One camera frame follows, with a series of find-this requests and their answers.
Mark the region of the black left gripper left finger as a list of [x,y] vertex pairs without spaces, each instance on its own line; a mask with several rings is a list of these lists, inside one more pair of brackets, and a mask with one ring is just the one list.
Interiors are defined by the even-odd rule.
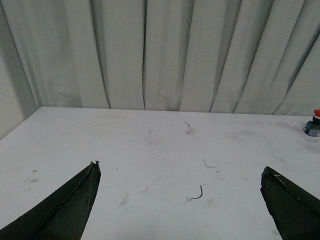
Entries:
[[2,240],[79,240],[99,188],[99,163],[91,162],[51,195],[0,230]]

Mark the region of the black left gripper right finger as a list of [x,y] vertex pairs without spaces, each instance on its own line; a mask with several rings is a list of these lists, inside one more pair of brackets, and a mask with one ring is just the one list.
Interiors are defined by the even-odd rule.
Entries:
[[320,238],[320,200],[269,166],[261,174],[262,197],[283,240]]

